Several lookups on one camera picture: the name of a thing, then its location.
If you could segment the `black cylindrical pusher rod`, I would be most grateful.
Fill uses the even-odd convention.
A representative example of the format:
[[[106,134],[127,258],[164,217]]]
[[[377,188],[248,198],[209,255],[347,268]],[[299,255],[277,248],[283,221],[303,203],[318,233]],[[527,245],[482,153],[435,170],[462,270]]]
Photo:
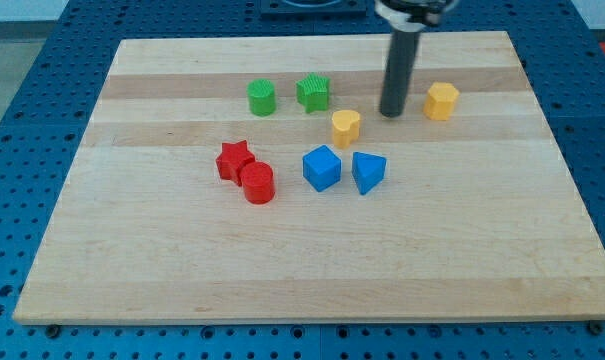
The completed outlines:
[[[419,40],[420,32],[392,31],[379,102],[379,111],[387,118],[404,112]]]

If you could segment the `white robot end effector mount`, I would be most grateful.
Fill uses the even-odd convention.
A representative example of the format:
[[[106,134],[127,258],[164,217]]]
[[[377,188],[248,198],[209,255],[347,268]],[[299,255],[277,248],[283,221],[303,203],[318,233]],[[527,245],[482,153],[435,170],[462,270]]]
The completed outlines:
[[[394,30],[422,31],[438,27],[457,0],[376,0],[375,12]]]

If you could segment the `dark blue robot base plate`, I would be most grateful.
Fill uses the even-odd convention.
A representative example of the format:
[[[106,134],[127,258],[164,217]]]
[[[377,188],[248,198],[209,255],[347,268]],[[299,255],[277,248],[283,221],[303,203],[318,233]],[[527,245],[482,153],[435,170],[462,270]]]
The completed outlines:
[[[262,16],[365,15],[365,0],[258,0]]]

